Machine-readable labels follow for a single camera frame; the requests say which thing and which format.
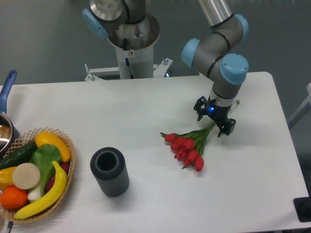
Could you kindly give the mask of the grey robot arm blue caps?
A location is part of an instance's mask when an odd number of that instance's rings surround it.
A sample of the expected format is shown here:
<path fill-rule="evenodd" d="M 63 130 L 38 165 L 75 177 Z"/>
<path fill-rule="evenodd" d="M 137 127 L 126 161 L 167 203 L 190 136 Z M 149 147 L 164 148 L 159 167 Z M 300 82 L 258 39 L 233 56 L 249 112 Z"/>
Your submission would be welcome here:
<path fill-rule="evenodd" d="M 212 33 L 205 40 L 189 40 L 181 57 L 213 82 L 209 97 L 201 97 L 194 106 L 198 118 L 208 116 L 220 134 L 229 135 L 236 121 L 228 112 L 249 70 L 248 61 L 230 50 L 245 38 L 249 26 L 225 0 L 202 0 L 200 6 Z M 115 47 L 122 79 L 154 77 L 154 44 L 160 27 L 146 12 L 145 1 L 92 0 L 82 11 L 82 18 L 95 35 L 107 38 Z"/>

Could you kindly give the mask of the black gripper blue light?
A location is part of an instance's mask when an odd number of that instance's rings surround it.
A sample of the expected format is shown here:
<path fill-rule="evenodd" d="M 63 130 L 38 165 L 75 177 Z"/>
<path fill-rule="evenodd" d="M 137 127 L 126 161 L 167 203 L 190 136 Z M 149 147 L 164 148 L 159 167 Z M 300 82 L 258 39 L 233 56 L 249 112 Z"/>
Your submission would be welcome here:
<path fill-rule="evenodd" d="M 196 101 L 193 109 L 197 112 L 197 121 L 200 121 L 203 116 L 206 115 L 215 121 L 217 127 L 219 128 L 217 137 L 221 137 L 223 134 L 229 136 L 233 132 L 236 125 L 235 119 L 227 117 L 230 108 L 230 105 L 222 107 L 216 104 L 216 99 L 208 98 L 207 100 L 204 96 L 202 96 Z"/>

